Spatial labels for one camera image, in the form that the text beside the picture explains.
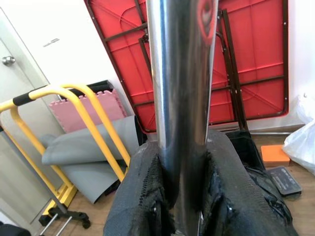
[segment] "gray yoga mat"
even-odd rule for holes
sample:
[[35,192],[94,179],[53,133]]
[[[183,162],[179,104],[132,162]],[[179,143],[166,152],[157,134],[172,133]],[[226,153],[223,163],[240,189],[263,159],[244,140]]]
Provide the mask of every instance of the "gray yoga mat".
[[60,166],[77,189],[94,204],[118,180],[110,165],[103,162]]
[[[133,155],[139,144],[144,142],[136,117],[130,116],[112,123],[130,156]],[[117,160],[121,160],[122,157],[103,124],[98,125],[97,128],[113,156]],[[45,137],[44,140],[45,144],[48,145],[42,158],[44,165],[70,165],[106,161],[88,129],[67,133],[55,139]]]

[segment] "pink puzzle mat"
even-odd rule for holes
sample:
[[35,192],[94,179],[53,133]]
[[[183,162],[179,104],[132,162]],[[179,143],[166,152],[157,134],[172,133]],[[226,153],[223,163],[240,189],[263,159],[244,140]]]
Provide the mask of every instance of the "pink puzzle mat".
[[[90,114],[94,124],[101,124],[89,99],[85,96],[79,96],[79,98]],[[97,98],[110,120],[122,119],[127,116],[115,89],[112,92],[98,92]],[[61,101],[52,102],[49,107],[66,133],[86,128],[86,125],[71,102],[63,99]]]

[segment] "orange block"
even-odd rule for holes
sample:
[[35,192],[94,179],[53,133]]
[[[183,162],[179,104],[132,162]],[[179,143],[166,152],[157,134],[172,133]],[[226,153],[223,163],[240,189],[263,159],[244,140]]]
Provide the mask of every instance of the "orange block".
[[289,166],[290,158],[282,145],[261,146],[261,154],[266,167]]

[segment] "yellow metal frame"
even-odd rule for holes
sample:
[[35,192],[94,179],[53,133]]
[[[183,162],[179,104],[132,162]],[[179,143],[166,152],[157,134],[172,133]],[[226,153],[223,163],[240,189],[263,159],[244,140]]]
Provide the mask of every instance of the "yellow metal frame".
[[[28,97],[31,100],[37,100],[41,97],[50,94],[58,94],[68,99],[68,101],[72,102],[74,107],[76,108],[77,112],[79,113],[80,117],[82,118],[83,122],[85,123],[86,127],[90,131],[91,135],[93,136],[94,140],[98,144],[99,148],[101,149],[102,153],[104,154],[106,160],[114,170],[115,174],[117,175],[118,179],[122,181],[125,177],[125,173],[123,173],[122,169],[118,165],[116,159],[114,158],[113,154],[111,153],[110,149],[108,148],[107,144],[105,143],[104,139],[102,138],[101,134],[99,133],[97,127],[95,126],[94,122],[92,121],[89,113],[85,109],[84,105],[81,103],[80,99],[68,88],[73,88],[81,91],[86,95],[86,97],[90,100],[92,106],[94,107],[96,113],[98,114],[100,120],[102,121],[105,129],[107,130],[109,136],[111,137],[112,141],[116,145],[118,151],[120,152],[121,156],[123,157],[127,167],[130,164],[130,155],[128,154],[123,142],[121,141],[120,137],[118,136],[116,130],[114,129],[110,119],[108,118],[106,112],[103,110],[102,105],[100,104],[98,98],[94,94],[94,92],[87,87],[86,85],[76,85],[76,84],[64,84],[62,86],[53,86],[47,85],[43,88],[39,88],[33,90],[28,93]],[[10,110],[11,116],[15,123],[19,126],[22,132],[27,136],[29,141],[34,145],[36,150],[43,155],[45,152],[45,147],[43,144],[38,140],[38,138],[32,133],[31,129],[25,124],[22,118],[19,115],[18,107],[14,104],[13,99],[0,103],[0,115],[2,112]],[[13,136],[3,127],[4,131],[7,133],[8,137],[13,141],[13,143],[17,146],[26,160],[30,163],[30,165],[34,168],[34,170],[41,176],[44,180],[46,185],[49,189],[55,194],[55,196],[61,201],[61,203],[69,206],[74,194],[76,193],[77,189],[71,183],[71,181],[67,178],[67,176],[61,171],[58,166],[52,165],[52,169],[56,172],[56,174],[62,179],[63,185],[59,189],[55,189],[51,181],[47,178],[47,176],[36,166],[33,160],[28,156],[28,154],[22,149],[22,147],[16,142]],[[48,209],[55,206],[55,203],[52,201],[49,204],[49,207],[46,208],[44,214],[48,214]]]

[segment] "white plastic bag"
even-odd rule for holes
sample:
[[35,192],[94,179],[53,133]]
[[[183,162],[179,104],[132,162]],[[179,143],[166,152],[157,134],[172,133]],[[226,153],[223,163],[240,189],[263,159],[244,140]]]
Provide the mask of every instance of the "white plastic bag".
[[315,175],[315,99],[299,96],[296,112],[305,126],[289,135],[282,149],[291,160]]

